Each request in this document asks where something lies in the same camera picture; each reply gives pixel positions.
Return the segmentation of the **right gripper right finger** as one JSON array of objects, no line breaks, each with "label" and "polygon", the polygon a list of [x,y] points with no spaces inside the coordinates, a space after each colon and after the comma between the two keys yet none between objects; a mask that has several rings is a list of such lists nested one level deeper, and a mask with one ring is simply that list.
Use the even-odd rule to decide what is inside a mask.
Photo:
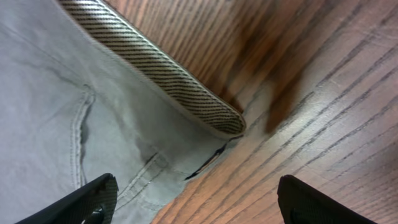
[{"label": "right gripper right finger", "polygon": [[376,224],[292,175],[280,178],[277,195],[288,224]]}]

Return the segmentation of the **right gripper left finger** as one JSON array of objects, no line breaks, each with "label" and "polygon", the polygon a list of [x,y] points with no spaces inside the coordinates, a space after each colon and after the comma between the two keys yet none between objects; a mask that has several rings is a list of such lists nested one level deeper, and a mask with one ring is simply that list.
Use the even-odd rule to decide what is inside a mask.
[{"label": "right gripper left finger", "polygon": [[110,224],[118,183],[105,173],[17,224]]}]

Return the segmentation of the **grey shorts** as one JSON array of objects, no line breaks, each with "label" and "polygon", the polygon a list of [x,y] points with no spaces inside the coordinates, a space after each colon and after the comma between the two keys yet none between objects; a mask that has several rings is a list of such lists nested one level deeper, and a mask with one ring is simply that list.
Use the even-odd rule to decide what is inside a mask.
[{"label": "grey shorts", "polygon": [[102,174],[150,223],[243,135],[241,114],[103,1],[1,2],[1,222]]}]

